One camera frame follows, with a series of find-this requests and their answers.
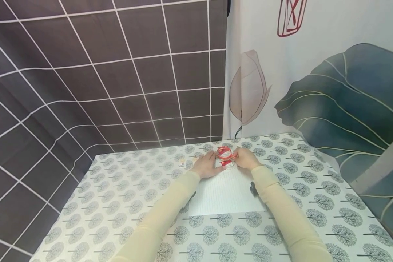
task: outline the tablecloth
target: tablecloth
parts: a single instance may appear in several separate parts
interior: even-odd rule
[[[393,241],[373,213],[295,133],[97,155],[31,261],[110,261],[169,185],[192,168],[194,157],[219,146],[252,150],[306,213],[335,262],[393,261]],[[188,204],[156,261],[290,261],[268,211],[187,213]]]

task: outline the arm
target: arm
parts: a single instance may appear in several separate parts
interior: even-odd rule
[[[293,262],[332,262],[309,219],[279,184],[275,175],[247,149],[235,151],[236,163],[252,171],[256,190],[273,213]]]
[[[200,157],[194,168],[180,176],[152,207],[111,262],[153,262],[160,244],[180,209],[188,203],[202,178],[215,176],[213,151]]]

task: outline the person's right hand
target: person's right hand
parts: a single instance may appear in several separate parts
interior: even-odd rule
[[[258,159],[249,149],[238,148],[234,151],[233,155],[235,156],[234,161],[240,167],[252,170],[255,167],[262,166],[262,164],[259,163]]]

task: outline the hand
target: hand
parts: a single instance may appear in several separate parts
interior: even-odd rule
[[[236,157],[234,161],[240,167],[252,170],[258,166],[262,166],[262,164],[259,163],[258,159],[249,149],[238,148],[234,151],[233,155]]]
[[[210,151],[207,154],[200,156],[191,171],[197,173],[201,179],[219,174],[219,172],[224,170],[224,167],[219,166],[218,168],[214,168],[215,157],[216,154],[214,151]]]

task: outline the white paper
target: white paper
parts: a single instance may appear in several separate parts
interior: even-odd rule
[[[250,182],[250,172],[240,168],[202,180],[189,201],[189,216],[266,210],[261,199],[250,192]]]

